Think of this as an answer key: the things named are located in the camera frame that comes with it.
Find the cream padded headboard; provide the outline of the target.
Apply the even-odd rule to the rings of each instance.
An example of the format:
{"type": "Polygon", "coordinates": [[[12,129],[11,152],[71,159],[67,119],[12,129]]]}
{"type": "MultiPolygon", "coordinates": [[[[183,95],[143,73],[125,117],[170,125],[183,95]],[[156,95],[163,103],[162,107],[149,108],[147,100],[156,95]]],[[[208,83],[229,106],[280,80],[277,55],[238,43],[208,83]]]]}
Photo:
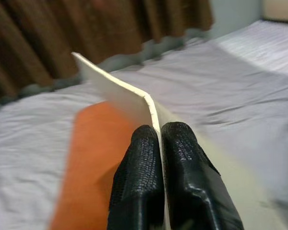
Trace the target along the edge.
{"type": "Polygon", "coordinates": [[[288,0],[262,0],[265,20],[288,22],[288,0]]]}

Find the white patterned mattress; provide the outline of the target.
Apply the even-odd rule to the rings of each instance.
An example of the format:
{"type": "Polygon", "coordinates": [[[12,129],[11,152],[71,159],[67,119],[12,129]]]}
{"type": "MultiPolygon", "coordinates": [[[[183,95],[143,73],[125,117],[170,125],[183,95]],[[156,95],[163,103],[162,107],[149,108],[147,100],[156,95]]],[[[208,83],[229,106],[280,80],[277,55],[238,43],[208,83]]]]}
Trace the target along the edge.
{"type": "Polygon", "coordinates": [[[259,20],[215,41],[253,65],[288,75],[288,23],[259,20]]]}

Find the orange pillow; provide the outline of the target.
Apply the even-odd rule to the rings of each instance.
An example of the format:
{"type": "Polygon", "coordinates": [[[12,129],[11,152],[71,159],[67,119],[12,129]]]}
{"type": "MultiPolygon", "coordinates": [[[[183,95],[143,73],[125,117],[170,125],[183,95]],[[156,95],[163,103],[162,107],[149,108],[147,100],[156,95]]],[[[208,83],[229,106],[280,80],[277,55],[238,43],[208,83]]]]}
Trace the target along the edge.
{"type": "Polygon", "coordinates": [[[113,176],[135,129],[131,120],[108,102],[77,114],[49,230],[106,230],[113,176]]]}

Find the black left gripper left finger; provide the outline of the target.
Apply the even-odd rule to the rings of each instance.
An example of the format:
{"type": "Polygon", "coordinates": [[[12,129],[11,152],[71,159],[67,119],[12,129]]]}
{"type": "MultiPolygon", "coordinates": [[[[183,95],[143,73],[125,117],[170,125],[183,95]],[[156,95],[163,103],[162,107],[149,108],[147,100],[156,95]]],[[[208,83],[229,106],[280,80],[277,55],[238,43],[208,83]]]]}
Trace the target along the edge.
{"type": "Polygon", "coordinates": [[[149,125],[138,127],[118,166],[109,202],[109,230],[152,230],[164,222],[159,142],[149,125]]]}

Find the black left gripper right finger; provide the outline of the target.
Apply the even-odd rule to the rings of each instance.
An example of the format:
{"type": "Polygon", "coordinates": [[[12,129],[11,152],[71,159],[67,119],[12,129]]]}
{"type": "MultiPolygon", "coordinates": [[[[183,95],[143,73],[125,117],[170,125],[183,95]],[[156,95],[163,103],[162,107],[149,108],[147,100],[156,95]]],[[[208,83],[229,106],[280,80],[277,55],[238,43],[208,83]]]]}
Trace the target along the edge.
{"type": "Polygon", "coordinates": [[[183,122],[162,126],[172,230],[244,230],[218,170],[183,122]]]}

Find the grey bed sheet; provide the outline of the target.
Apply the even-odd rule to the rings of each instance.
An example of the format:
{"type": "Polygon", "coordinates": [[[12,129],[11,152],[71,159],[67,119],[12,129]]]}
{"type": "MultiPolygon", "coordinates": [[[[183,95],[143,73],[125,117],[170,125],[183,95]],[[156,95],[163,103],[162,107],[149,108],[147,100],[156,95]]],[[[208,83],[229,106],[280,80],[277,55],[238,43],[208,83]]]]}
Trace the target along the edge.
{"type": "MultiPolygon", "coordinates": [[[[288,223],[288,76],[199,41],[114,76],[151,94],[252,170],[288,223]]],[[[85,83],[0,109],[0,230],[47,229],[74,117],[100,101],[98,89],[85,83]]]]}

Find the booklet with city photo cover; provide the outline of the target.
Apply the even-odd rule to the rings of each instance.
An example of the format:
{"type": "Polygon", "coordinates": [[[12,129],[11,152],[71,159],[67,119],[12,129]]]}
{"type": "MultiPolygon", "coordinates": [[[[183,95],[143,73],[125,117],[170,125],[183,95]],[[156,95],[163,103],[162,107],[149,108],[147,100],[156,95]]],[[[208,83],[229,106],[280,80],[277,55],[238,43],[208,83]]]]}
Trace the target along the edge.
{"type": "MultiPolygon", "coordinates": [[[[80,74],[91,82],[116,108],[141,125],[151,125],[161,139],[161,127],[179,121],[174,114],[154,101],[150,94],[115,78],[79,53],[73,53],[80,74]]],[[[221,170],[223,182],[216,186],[222,197],[238,212],[244,230],[288,230],[266,191],[255,177],[233,158],[225,155],[202,135],[196,136],[208,158],[221,170]]]]}

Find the brown curtain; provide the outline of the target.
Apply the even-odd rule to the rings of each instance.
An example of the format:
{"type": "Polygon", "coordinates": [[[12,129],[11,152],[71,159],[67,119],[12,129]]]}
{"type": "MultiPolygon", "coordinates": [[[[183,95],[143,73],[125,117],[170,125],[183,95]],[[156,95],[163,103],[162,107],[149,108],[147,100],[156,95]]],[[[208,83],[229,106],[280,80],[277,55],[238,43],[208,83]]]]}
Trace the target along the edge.
{"type": "Polygon", "coordinates": [[[72,52],[99,64],[213,22],[210,0],[0,0],[0,100],[71,78],[72,52]]]}

